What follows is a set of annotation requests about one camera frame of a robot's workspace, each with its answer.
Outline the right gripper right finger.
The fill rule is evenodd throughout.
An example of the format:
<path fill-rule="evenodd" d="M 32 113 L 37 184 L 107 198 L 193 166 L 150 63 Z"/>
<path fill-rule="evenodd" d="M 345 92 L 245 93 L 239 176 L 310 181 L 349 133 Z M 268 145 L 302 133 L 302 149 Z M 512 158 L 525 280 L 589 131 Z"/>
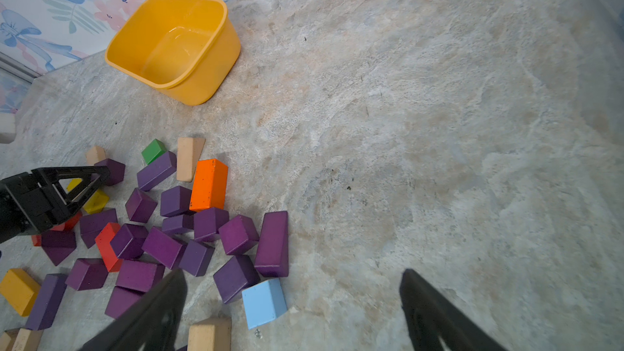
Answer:
<path fill-rule="evenodd" d="M 504 349 L 416 271 L 404 270 L 399 294 L 415 350 Z"/>

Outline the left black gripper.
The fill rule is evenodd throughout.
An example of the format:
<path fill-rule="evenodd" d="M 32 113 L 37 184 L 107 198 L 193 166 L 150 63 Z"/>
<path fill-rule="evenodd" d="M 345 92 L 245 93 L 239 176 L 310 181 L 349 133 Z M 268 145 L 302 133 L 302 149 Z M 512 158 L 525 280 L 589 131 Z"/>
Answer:
<path fill-rule="evenodd" d="M 107 183 L 106 166 L 42 167 L 1 180 L 1 242 L 38 235 L 66 222 Z M 62 180 L 78 179 L 66 191 Z"/>

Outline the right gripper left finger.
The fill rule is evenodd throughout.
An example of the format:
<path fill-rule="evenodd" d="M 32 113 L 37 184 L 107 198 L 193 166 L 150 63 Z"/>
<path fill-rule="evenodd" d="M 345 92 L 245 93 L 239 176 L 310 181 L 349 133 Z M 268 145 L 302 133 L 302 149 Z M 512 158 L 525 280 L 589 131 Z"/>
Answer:
<path fill-rule="evenodd" d="M 83 350 L 173 350 L 188 286 L 182 270 L 165 276 Z"/>

